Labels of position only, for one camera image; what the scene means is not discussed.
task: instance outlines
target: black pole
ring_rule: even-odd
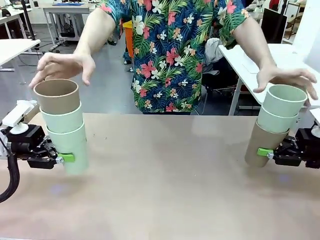
[[[31,38],[32,38],[32,40],[36,40],[34,31],[32,29],[31,23],[30,23],[29,15],[28,15],[28,12],[27,12],[26,2],[25,2],[25,0],[21,0],[21,3],[22,3],[22,8],[23,8],[23,11],[24,11],[24,15],[25,15],[26,24],[28,25],[28,28],[29,28],[29,31],[30,31],[30,34],[31,34]]]
[[[278,23],[277,23],[276,28],[275,28],[275,31],[274,31],[274,35],[273,35],[273,38],[272,38],[272,42],[274,42],[274,41],[276,40],[277,36],[278,36],[278,32],[279,32],[279,29],[280,29],[280,25],[281,25],[281,23],[282,23],[282,20],[284,19],[285,10],[286,10],[286,7],[287,7],[287,2],[288,2],[288,0],[283,0],[280,17],[279,17]]]

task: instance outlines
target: person's right hand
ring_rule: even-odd
[[[90,77],[96,68],[95,61],[89,54],[58,54],[48,52],[39,60],[37,74],[29,87],[48,79],[69,79],[82,72],[82,81],[90,85]]]

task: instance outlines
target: brown tabletop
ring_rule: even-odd
[[[319,240],[320,171],[244,161],[255,117],[84,115],[90,169],[19,162],[0,238]],[[32,122],[43,126],[41,115]],[[8,185],[0,162],[0,190]]]

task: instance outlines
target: light green cup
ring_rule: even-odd
[[[282,134],[291,128],[297,117],[298,113],[291,117],[276,116],[268,112],[262,106],[258,115],[257,123],[262,129],[269,133]]]
[[[72,132],[83,124],[83,115],[81,109],[81,102],[79,107],[71,112],[65,114],[49,114],[42,111],[40,107],[40,111],[44,118],[47,128],[56,134],[65,134]]]
[[[295,86],[277,84],[267,90],[262,106],[276,116],[293,117],[299,113],[307,99],[308,96],[303,90]]]
[[[46,130],[60,154],[73,154],[74,162],[64,162],[64,170],[68,175],[80,175],[88,168],[88,153],[85,123],[81,127],[68,133],[55,133],[46,127]]]

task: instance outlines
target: hand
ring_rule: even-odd
[[[317,92],[312,85],[316,83],[316,76],[307,69],[285,70],[275,65],[262,67],[256,76],[258,88],[254,89],[255,93],[261,93],[267,87],[268,83],[295,85],[306,89],[314,100],[318,99]]]
[[[38,73],[29,84],[33,88],[37,83],[48,79],[69,79],[82,73],[82,81],[90,85],[90,77],[96,68],[89,54],[58,54],[48,52],[38,62]]]

